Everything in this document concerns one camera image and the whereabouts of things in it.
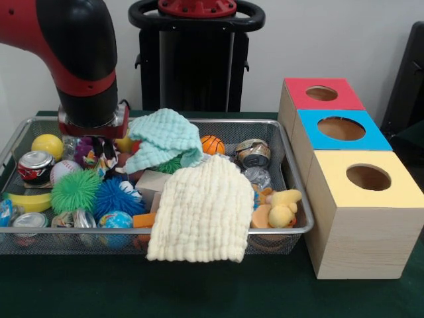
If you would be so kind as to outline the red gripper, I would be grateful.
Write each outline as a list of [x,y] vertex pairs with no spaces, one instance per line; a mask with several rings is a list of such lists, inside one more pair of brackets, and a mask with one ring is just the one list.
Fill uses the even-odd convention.
[[129,108],[126,104],[119,104],[114,112],[113,120],[107,125],[95,128],[83,128],[74,125],[68,119],[68,116],[62,106],[58,109],[58,124],[62,134],[84,137],[92,136],[91,142],[95,155],[102,154],[102,143],[98,137],[105,137],[110,139],[111,155],[118,156],[115,140],[116,138],[124,138],[127,133],[129,123]]

